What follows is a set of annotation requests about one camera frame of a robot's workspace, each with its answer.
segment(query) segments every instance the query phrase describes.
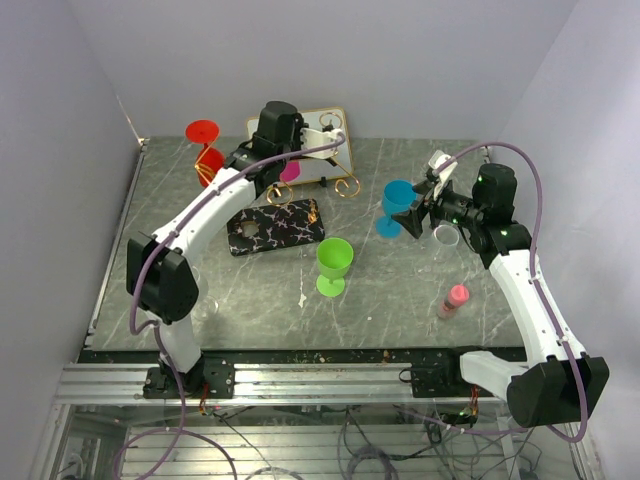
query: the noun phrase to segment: white backdrop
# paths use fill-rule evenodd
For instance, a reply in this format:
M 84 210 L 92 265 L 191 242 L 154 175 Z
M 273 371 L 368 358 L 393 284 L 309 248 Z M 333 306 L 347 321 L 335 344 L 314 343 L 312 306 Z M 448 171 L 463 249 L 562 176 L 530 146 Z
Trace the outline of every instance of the white backdrop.
M 565 318 L 611 380 L 591 431 L 608 478 L 638 478 L 640 399 L 640 3 L 581 0 L 500 139 L 540 170 L 542 267 Z M 531 174 L 517 169 L 516 216 L 532 225 Z
M 576 0 L 69 0 L 139 135 L 267 100 L 352 136 L 497 135 Z
M 27 478 L 139 145 L 68 5 L 0 13 L 0 477 Z

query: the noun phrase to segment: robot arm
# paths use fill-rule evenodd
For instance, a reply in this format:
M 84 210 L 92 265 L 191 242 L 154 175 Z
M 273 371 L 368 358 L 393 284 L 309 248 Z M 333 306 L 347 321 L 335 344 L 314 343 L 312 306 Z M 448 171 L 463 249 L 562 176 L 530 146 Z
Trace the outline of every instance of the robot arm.
M 144 278 L 139 306 L 147 318 L 158 321 L 164 347 L 177 370 L 185 376 L 187 391 L 201 385 L 202 352 L 195 341 L 190 312 L 198 300 L 199 285 L 193 267 L 211 239 L 243 208 L 248 207 L 270 185 L 278 183 L 286 160 L 254 168 L 246 177 L 232 178 L 261 160 L 303 148 L 314 158 L 331 159 L 342 134 L 339 129 L 319 132 L 308 128 L 296 108 L 285 102 L 269 102 L 260 113 L 258 128 L 250 141 L 242 143 L 225 160 L 214 181 L 187 208 L 153 235 L 132 235 L 127 245 L 126 286 L 134 293 L 138 277 L 157 240 L 168 238 L 180 225 L 170 247 L 164 247 Z M 191 212 L 203 204 L 195 215 Z
M 585 385 L 589 415 L 593 411 L 609 370 L 603 358 L 591 358 L 566 324 L 542 276 L 536 256 L 536 271 L 529 271 L 531 236 L 512 220 L 517 182 L 512 169 L 486 164 L 473 187 L 472 197 L 453 191 L 448 178 L 452 163 L 439 174 L 436 169 L 450 157 L 437 152 L 430 160 L 426 180 L 415 185 L 420 196 L 407 212 L 392 215 L 411 235 L 419 238 L 422 221 L 429 216 L 432 228 L 440 221 L 470 233 L 470 247 L 480 255 L 486 269 L 502 289 L 523 338 L 527 367 L 499 359 L 487 351 L 461 355 L 462 378 L 505 400 L 513 418 L 523 427 L 552 425 L 580 420 L 575 378 L 569 359 L 538 295 L 532 278 L 538 280 L 566 340 L 576 357 Z

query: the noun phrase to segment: tabletop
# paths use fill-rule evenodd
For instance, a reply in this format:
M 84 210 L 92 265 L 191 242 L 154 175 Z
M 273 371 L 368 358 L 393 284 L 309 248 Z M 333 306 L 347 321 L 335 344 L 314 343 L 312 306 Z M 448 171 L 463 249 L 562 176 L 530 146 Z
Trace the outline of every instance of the tabletop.
M 243 139 L 224 137 L 216 148 L 233 151 Z M 352 139 L 360 194 L 342 198 L 319 184 L 294 187 L 296 199 L 317 201 L 327 237 L 347 240 L 355 258 L 338 297 L 316 289 L 317 244 L 234 257 L 226 229 L 211 241 L 198 270 L 208 296 L 193 310 L 197 341 L 204 349 L 335 349 L 452 346 L 520 346 L 522 338 L 504 295 L 480 258 L 460 242 L 456 254 L 434 264 L 420 240 L 403 232 L 378 235 L 384 186 L 395 179 L 423 178 L 433 152 L 455 153 L 469 141 Z M 202 187 L 193 168 L 199 148 L 179 137 L 153 137 L 146 147 L 124 230 L 99 308 L 94 350 L 156 350 L 152 335 L 128 330 L 131 297 L 125 290 L 126 243 L 135 231 L 150 234 L 178 214 Z M 460 161 L 453 180 L 469 195 L 480 153 Z M 255 205 L 266 204 L 264 196 Z M 449 320 L 436 316 L 440 301 L 456 284 L 470 300 Z

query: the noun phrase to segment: black marble phone case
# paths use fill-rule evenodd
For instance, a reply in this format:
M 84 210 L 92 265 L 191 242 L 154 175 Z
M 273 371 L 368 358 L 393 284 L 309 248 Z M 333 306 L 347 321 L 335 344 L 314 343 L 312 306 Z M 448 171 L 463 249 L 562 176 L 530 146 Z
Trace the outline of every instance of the black marble phone case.
M 309 222 L 311 205 L 315 205 L 316 221 Z M 243 224 L 255 223 L 258 231 L 247 237 Z M 245 208 L 227 223 L 229 251 L 238 257 L 249 253 L 296 247 L 324 240 L 324 227 L 318 203 L 314 199 L 297 200 L 282 207 L 267 205 Z

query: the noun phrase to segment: pink bottle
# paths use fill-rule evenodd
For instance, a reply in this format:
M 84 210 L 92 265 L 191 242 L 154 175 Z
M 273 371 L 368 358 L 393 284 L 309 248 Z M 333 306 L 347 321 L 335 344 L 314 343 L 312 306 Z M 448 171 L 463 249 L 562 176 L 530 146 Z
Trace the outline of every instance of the pink bottle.
M 469 290 L 467 287 L 464 285 L 454 286 L 440 303 L 437 313 L 438 317 L 443 319 L 452 318 L 458 311 L 458 308 L 467 303 L 467 300 L 469 300 Z

